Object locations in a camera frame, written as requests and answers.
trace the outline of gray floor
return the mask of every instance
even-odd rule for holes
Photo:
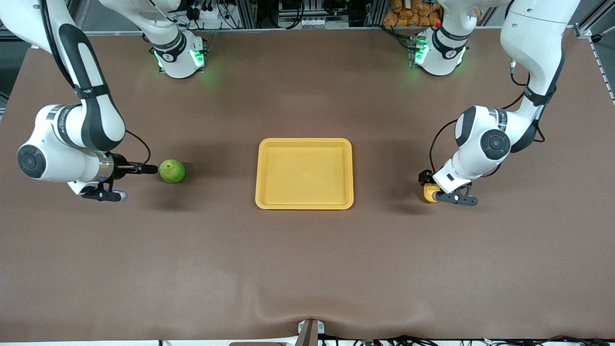
[[[579,8],[572,17],[571,24],[580,21],[589,13],[600,0],[581,0]],[[501,26],[504,21],[504,9],[502,6],[489,22],[489,26]],[[615,10],[608,13],[593,28],[593,33],[615,25]],[[123,16],[105,8],[98,1],[93,0],[85,16],[82,29],[84,31],[135,31],[136,26]],[[606,35],[599,43],[595,44],[596,51],[602,62],[606,77],[615,82],[615,31]],[[17,74],[21,67],[23,57],[28,48],[24,42],[0,42],[0,108],[5,105],[2,94],[10,95]]]

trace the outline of green fruit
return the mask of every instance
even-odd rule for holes
[[[158,173],[160,173],[160,178],[162,178],[167,183],[178,183],[184,179],[186,175],[186,169],[181,162],[173,159],[164,160],[160,167],[158,168]]]

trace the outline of table surface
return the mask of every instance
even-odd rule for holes
[[[477,181],[477,207],[426,204],[416,178],[443,124],[522,91],[498,30],[439,78],[379,31],[220,34],[185,80],[138,36],[92,43],[127,128],[186,180],[128,176],[114,204],[21,173],[37,111],[76,101],[30,50],[0,123],[1,341],[281,337],[304,318],[352,338],[615,336],[615,108],[588,41],[565,35],[546,143]],[[350,140],[352,208],[258,209],[268,137]],[[447,129],[436,164],[455,150]]]

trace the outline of green lime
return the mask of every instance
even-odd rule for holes
[[[181,162],[168,159],[164,160],[160,167],[158,168],[158,173],[160,173],[160,177],[166,181],[167,183],[178,183],[184,179],[184,175],[186,175],[186,169]]]

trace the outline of yellow rectangular plastic tray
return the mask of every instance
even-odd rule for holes
[[[352,146],[344,138],[268,138],[258,149],[256,205],[343,210],[354,202]]]

